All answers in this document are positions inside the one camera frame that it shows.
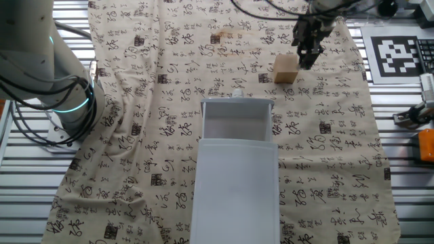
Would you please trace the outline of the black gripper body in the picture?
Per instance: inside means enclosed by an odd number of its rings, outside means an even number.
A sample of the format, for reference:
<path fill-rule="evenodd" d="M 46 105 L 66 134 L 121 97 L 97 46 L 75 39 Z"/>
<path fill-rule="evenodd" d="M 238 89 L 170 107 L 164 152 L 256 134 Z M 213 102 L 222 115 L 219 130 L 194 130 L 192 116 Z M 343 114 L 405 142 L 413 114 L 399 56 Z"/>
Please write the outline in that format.
<path fill-rule="evenodd" d="M 299 52 L 318 52 L 321 41 L 329 37 L 336 26 L 330 16 L 301 16 L 293 29 L 292 46 Z"/>

